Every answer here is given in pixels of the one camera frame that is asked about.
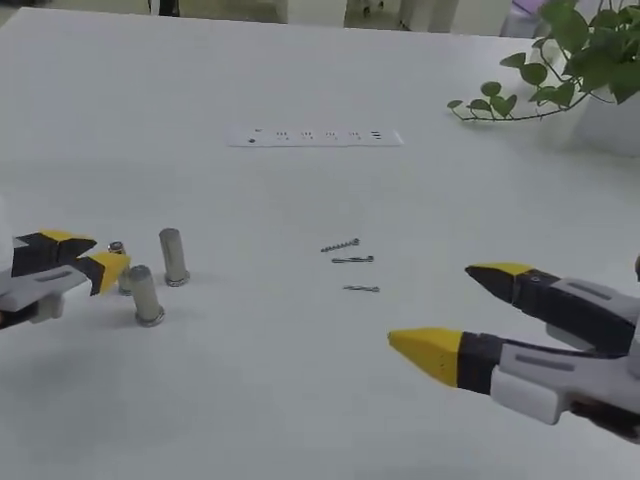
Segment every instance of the yellow fingertip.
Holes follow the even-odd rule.
[[[522,275],[523,273],[533,270],[531,265],[525,265],[523,263],[476,263],[471,265],[471,268],[491,268],[494,270],[500,270],[501,272],[508,273],[509,275]]]
[[[93,240],[93,238],[87,237],[86,235],[78,235],[64,230],[40,230],[38,233],[45,237],[49,237],[56,242],[64,242],[65,240],[71,240],[74,238],[79,240]]]
[[[94,255],[89,255],[89,258],[104,268],[98,290],[100,294],[105,293],[111,288],[118,279],[118,276],[129,266],[129,262],[131,262],[131,258],[128,255],[111,252],[99,252]]]
[[[463,333],[446,328],[394,330],[389,333],[389,344],[430,377],[456,387]]]

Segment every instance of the potted plant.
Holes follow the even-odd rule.
[[[516,115],[518,97],[500,82],[484,83],[482,96],[447,107],[462,121],[514,122],[543,119],[581,105],[575,134],[614,153],[640,156],[640,0],[600,0],[590,22],[576,10],[578,0],[549,0],[539,10],[550,33],[535,40],[537,60],[518,52],[500,65],[515,68],[533,87],[531,112]],[[548,58],[557,45],[563,65]]]

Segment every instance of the metal pin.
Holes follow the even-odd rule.
[[[333,252],[334,250],[340,250],[341,248],[347,248],[347,247],[355,247],[357,245],[360,245],[360,240],[357,238],[354,238],[353,240],[350,240],[348,242],[338,243],[336,245],[331,245],[330,247],[324,247],[320,249],[320,251],[322,253]]]
[[[108,250],[111,253],[117,253],[119,255],[127,254],[127,252],[124,250],[124,245],[122,244],[122,242],[111,242],[109,244]],[[118,276],[118,293],[127,297],[131,295],[131,284],[129,282],[129,265],[127,265],[127,267]]]
[[[351,258],[332,258],[333,263],[371,263],[373,262],[373,255],[368,257],[351,257]]]
[[[363,287],[361,285],[345,285],[342,287],[344,290],[361,290],[363,292],[379,293],[380,287]]]
[[[184,250],[180,231],[165,228],[160,232],[160,245],[164,256],[166,274],[164,280],[170,287],[180,287],[189,281],[189,271],[184,262]]]
[[[151,270],[137,265],[129,271],[133,301],[136,304],[136,320],[143,327],[155,327],[164,319],[164,309],[158,302],[156,286]]]

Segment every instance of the floor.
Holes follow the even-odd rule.
[[[0,2],[0,25],[17,10]],[[358,0],[350,0],[345,16],[349,28],[398,29],[399,0],[386,0],[384,10],[373,9],[364,18]],[[147,0],[51,0],[47,8],[113,13],[148,13]],[[280,23],[275,5],[264,0],[180,0],[183,17]]]

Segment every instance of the small screw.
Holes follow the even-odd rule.
[[[341,248],[355,247],[357,245],[360,245],[360,240],[357,239],[357,238],[354,238],[353,240],[351,240],[349,242],[338,243],[336,245],[331,245],[330,247],[324,247],[320,251],[322,253],[327,253],[327,252],[332,252],[334,250],[340,250]]]
[[[333,263],[371,263],[373,262],[373,255],[368,257],[351,257],[351,258],[332,258]]]
[[[111,253],[117,253],[118,255],[126,255],[122,242],[111,242],[108,250]],[[129,266],[127,266],[122,273],[118,276],[118,293],[126,297],[131,295],[131,285],[129,282]]]
[[[363,287],[361,285],[345,285],[344,287],[342,287],[343,290],[360,290],[363,292],[373,292],[373,293],[379,293],[380,292],[380,287]]]

